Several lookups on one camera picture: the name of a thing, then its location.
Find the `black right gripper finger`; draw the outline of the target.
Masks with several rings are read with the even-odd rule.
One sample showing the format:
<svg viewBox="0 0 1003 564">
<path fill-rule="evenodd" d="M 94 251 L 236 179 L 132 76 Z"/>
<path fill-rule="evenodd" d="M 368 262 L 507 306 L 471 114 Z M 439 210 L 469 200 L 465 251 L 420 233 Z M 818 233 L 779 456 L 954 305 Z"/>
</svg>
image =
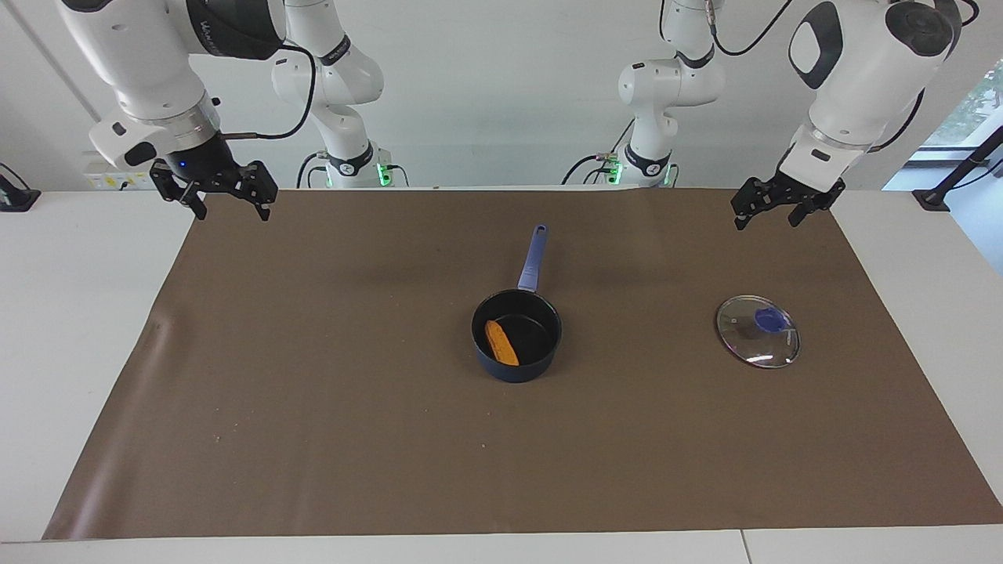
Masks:
<svg viewBox="0 0 1003 564">
<path fill-rule="evenodd" d="M 253 204 L 263 222 L 269 221 L 271 206 L 275 204 L 278 192 L 278 183 L 262 161 L 251 161 L 237 168 L 235 197 Z"/>
<path fill-rule="evenodd" d="M 155 189 L 160 193 L 161 199 L 165 202 L 176 202 L 180 206 L 189 208 L 198 221 L 205 220 L 208 209 L 201 199 L 201 184 L 196 181 L 182 181 L 173 175 L 173 171 L 168 166 L 166 161 L 154 161 L 150 169 L 150 178 L 153 180 Z"/>
</svg>

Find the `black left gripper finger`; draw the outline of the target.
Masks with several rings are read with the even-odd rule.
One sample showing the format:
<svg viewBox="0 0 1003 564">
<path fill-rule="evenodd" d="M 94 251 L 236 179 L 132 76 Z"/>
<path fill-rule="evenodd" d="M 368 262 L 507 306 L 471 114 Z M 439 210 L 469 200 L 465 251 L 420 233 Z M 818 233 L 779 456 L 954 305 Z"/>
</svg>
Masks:
<svg viewBox="0 0 1003 564">
<path fill-rule="evenodd" d="M 791 200 L 793 207 L 788 215 L 788 224 L 798 227 L 807 215 L 830 210 L 838 196 L 798 196 Z"/>
<path fill-rule="evenodd" d="M 753 217 L 775 208 L 773 179 L 748 178 L 732 197 L 734 225 L 744 230 Z"/>
</svg>

